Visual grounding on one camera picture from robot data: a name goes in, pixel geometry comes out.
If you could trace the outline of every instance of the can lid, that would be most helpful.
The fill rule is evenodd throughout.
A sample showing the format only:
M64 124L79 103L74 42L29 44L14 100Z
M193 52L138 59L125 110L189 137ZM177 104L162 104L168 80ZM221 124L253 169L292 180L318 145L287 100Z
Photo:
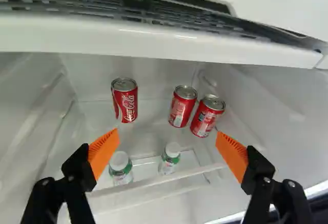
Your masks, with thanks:
M203 104L212 110L224 110L226 107L225 102L214 94L207 94L203 98Z
M122 171L129 164L129 156L124 151L116 151L109 160L109 166L114 171Z
M170 158L176 158L180 155L181 147L177 142L170 142L165 146L165 152Z
M184 99L195 99L197 97L196 90L190 86L177 86L174 92Z
M112 81L112 88L121 92L128 92L137 87L137 83L131 78L116 78Z

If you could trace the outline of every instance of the small plastic bottle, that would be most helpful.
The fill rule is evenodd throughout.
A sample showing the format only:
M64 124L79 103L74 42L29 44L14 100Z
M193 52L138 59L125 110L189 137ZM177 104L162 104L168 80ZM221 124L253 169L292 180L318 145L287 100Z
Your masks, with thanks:
M158 165L158 172L161 175L172 174L175 172L176 165L180 161L181 147L177 142L170 142L165 146Z
M124 151L115 152L109 160L109 174L115 186L125 185L133 181L132 162Z

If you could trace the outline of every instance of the white bottle cap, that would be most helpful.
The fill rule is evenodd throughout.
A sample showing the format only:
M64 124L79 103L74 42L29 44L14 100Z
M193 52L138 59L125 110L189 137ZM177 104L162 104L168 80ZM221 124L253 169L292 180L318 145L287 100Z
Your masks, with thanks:
M170 142L165 146L165 152L170 158L176 158L180 155L181 147L177 142Z
M109 166L114 171L122 171L129 163L129 156L124 151L116 151L109 160Z

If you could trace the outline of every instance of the coca-cola can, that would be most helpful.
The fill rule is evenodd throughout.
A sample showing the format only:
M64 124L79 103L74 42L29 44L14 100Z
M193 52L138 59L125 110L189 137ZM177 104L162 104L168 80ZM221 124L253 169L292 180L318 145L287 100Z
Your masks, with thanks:
M111 85L116 119L131 123L138 116L138 86L130 78L117 78Z
M177 86L173 92L169 123L176 128L187 125L196 100L197 92L194 88Z
M217 118L225 111L226 104L218 96L206 95L200 102L190 124L191 132L200 138L207 137L214 128Z

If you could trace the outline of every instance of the metal screw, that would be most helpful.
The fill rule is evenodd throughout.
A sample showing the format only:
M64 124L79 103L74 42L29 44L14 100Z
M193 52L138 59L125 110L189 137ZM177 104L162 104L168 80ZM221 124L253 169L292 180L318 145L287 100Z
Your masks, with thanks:
M42 181L42 185L43 185L43 186L45 186L45 185L48 184L48 183L49 183L49 180L48 180L48 179Z
M270 182L271 182L271 180L270 180L269 178L267 178L267 177L264 177L263 179L264 179L264 181L265 181L266 183L270 183Z
M288 181L288 185L289 185L290 187L295 187L295 186L296 186L295 183L292 182L292 181Z

